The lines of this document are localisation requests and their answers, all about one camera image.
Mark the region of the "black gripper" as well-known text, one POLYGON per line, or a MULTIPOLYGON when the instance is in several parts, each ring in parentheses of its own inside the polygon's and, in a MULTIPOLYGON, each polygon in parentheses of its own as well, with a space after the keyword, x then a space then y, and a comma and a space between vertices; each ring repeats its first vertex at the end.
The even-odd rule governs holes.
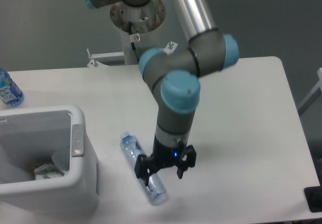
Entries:
POLYGON ((139 155, 134 167, 137 179, 141 179, 148 186, 149 178, 155 170, 177 167, 177 176, 182 179, 183 174, 189 168, 195 167, 197 153, 192 145, 186 146, 182 141, 177 142, 176 147, 163 145, 156 137, 154 138, 151 157, 139 155))

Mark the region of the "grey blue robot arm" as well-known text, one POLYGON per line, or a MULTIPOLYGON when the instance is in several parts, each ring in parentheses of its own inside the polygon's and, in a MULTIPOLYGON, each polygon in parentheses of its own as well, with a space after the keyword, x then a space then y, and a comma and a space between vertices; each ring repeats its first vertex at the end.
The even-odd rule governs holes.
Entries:
POLYGON ((182 178, 195 166, 196 152, 187 142, 200 99, 199 79, 239 59, 236 40, 219 32, 206 0, 172 1, 188 47, 167 54, 141 44, 143 34, 155 31, 165 15, 155 0, 85 0, 89 8, 111 6, 110 17, 127 34, 142 78, 158 104, 152 154, 139 155, 134 167, 144 183, 161 169, 176 166, 182 178))

